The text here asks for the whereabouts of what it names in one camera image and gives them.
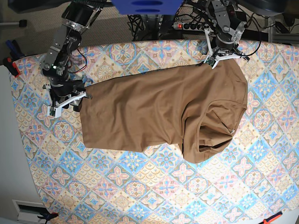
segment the black cable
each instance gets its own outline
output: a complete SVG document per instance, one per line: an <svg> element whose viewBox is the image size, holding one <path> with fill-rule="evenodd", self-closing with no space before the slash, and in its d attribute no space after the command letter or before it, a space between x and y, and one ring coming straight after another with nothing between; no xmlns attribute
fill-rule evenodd
<svg viewBox="0 0 299 224"><path fill-rule="evenodd" d="M187 6L185 6L185 5L188 5L185 1L181 4L181 6L179 7L179 9L177 10L177 12L176 12L176 15L175 15L175 19L176 18L179 18L179 17L181 17L181 16L189 16L189 17L191 17L192 19L194 19L196 16L193 16L193 15L191 15L191 14L181 14L181 15L179 15L179 13L180 13L180 11L181 11L181 9L183 8L183 7L187 7Z"/></svg>
<svg viewBox="0 0 299 224"><path fill-rule="evenodd" d="M202 19L202 17L199 18L199 20L196 23L196 26L200 23L201 19Z"/></svg>
<svg viewBox="0 0 299 224"><path fill-rule="evenodd" d="M251 22L252 22L252 20L255 20L256 22L257 22L257 25L261 28L261 29L267 29L267 28L270 28L270 27L273 27L273 26L275 26L276 25L276 23L274 23L273 25L270 25L270 26L268 26L268 27L262 27L259 23L258 23L258 21L257 21L257 19L255 18L255 17L253 17L254 15L258 15L258 14L256 14L256 13L253 13L251 16L249 16L247 13L246 13L246 15L250 18L248 21L249 21L249 24L247 25L247 27L249 27L250 25L251 25Z"/></svg>
<svg viewBox="0 0 299 224"><path fill-rule="evenodd" d="M256 20L256 18L253 17L253 19L256 21L256 23L258 24L258 26L259 26L261 29L267 29L267 28L270 28L270 27L273 27L273 26L276 25L276 23L274 23L274 24L272 24L272 25L270 25L270 26L268 26L268 27L261 27L260 24L258 23L258 21Z"/></svg>
<svg viewBox="0 0 299 224"><path fill-rule="evenodd" d="M259 39L260 39L260 43L258 44L258 47L256 48L256 50L254 51L254 52L252 52L251 54L249 54L249 55L242 55L242 54L238 54L238 53L235 53L236 55L239 55L239 56L243 56L243 57L249 57L249 56L251 56L251 55L254 55L258 50L259 50L259 48L261 47L261 43L262 43L262 35L261 35L261 31L260 31L260 29L258 28L258 23L256 22L256 21L254 21L253 20L253 23L255 24L255 26L256 26L256 28L257 28L257 31L258 31L258 34L259 34Z"/></svg>
<svg viewBox="0 0 299 224"><path fill-rule="evenodd" d="M189 24L192 24L194 21L196 21L196 19L197 19L198 17L200 17L200 19L201 19L201 15L197 15L195 18L193 18L193 20L192 20Z"/></svg>
<svg viewBox="0 0 299 224"><path fill-rule="evenodd" d="M138 30L144 30L143 19L140 15L127 15L129 23L131 24L131 31L133 35L133 41L136 39Z"/></svg>
<svg viewBox="0 0 299 224"><path fill-rule="evenodd" d="M299 25L299 23L296 24L296 25L294 25L294 26L291 28L290 33L293 31L294 27L295 27L295 26L298 26L298 25Z"/></svg>
<svg viewBox="0 0 299 224"><path fill-rule="evenodd" d="M82 55L82 57L84 58L84 60L85 60L85 65L81 68L81 69L79 69L79 70L77 70L77 71L74 71L74 72L70 72L69 71L69 73L71 73L71 74L74 74L74 73L77 73L77 72L79 72L79 71L82 71L82 70L84 70L84 69L86 69L86 67L87 67L87 58L77 49L77 51L80 53L80 55Z"/></svg>

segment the brown t-shirt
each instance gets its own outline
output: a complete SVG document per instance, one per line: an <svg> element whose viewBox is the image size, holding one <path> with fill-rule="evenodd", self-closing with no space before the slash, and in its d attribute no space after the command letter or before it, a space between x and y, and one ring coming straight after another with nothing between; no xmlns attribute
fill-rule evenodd
<svg viewBox="0 0 299 224"><path fill-rule="evenodd" d="M81 108L86 147L143 152L179 144L199 163L232 140L247 105L247 81L234 60L110 79L87 87Z"/></svg>

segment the wire bundle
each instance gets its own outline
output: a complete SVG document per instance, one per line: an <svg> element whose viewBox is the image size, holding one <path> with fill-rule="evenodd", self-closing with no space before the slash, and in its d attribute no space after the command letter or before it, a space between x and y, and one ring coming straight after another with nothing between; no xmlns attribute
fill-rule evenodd
<svg viewBox="0 0 299 224"><path fill-rule="evenodd" d="M141 15L128 15L128 19L129 19L129 24L131 25L130 29L133 34L132 41L135 41L138 30L144 30L143 19Z"/></svg>
<svg viewBox="0 0 299 224"><path fill-rule="evenodd" d="M185 14L179 14L181 12L181 10L185 7L192 8L192 13L191 14L186 14L186 13ZM192 6L192 5L189 5L188 2L185 0L182 3L182 5L180 6L180 8L178 9L178 11L175 15L175 19L177 19L178 21L189 21L189 20L191 20L189 22L189 25L191 25L194 22L196 22L197 23L196 25L198 25L200 23L201 19L202 19L202 16L201 15L196 15L196 16L192 15L193 13L195 13L194 10L195 10L195 7ZM183 16L188 16L189 18L188 19L180 19L180 17L183 17Z"/></svg>
<svg viewBox="0 0 299 224"><path fill-rule="evenodd" d="M298 26L299 25L299 23L298 24L296 24L296 25L294 25L293 27L292 27L292 29L290 30L290 33L293 31L293 29L296 27L296 26Z"/></svg>
<svg viewBox="0 0 299 224"><path fill-rule="evenodd" d="M85 69L86 69L86 67L87 67L87 58L77 49L77 51L80 53L80 55L82 55L82 57L84 58L84 61L85 61L85 65L81 68L81 69L79 69L79 70L77 70L77 71L72 71L72 72L70 72L70 71L68 71L69 73L71 73L71 74L75 74L75 73L78 73L78 72L81 72L81 71L84 71Z"/></svg>

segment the patterned tablecloth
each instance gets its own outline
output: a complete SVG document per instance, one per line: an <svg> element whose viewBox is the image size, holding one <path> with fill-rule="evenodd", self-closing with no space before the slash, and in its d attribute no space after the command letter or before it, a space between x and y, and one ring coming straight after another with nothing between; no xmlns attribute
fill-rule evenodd
<svg viewBox="0 0 299 224"><path fill-rule="evenodd" d="M250 53L257 42L242 42ZM203 60L206 42L135 42L83 48L87 85ZM46 116L41 56L17 61L11 76L24 150L54 223L234 223L299 207L299 48L263 43L249 62L248 109L232 143L200 164L176 145L144 153L85 148L79 113ZM78 69L79 53L72 57Z"/></svg>

